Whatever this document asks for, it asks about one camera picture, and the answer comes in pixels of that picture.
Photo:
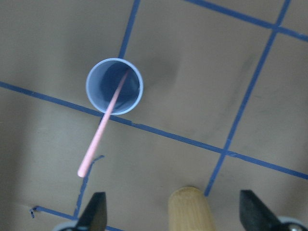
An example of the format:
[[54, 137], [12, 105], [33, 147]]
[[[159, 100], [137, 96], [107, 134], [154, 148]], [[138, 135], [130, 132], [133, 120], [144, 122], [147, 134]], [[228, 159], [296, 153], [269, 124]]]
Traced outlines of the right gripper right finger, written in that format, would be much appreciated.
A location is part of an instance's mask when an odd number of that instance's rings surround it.
[[252, 190], [240, 191], [240, 222], [246, 231], [275, 231], [281, 225]]

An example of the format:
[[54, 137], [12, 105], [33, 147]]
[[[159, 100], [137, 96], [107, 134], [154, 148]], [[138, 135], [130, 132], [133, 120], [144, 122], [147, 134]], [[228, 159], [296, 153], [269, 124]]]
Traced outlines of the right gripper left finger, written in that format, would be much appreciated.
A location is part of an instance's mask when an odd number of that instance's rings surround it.
[[104, 231], [107, 226], [105, 192], [96, 192], [76, 224], [76, 231]]

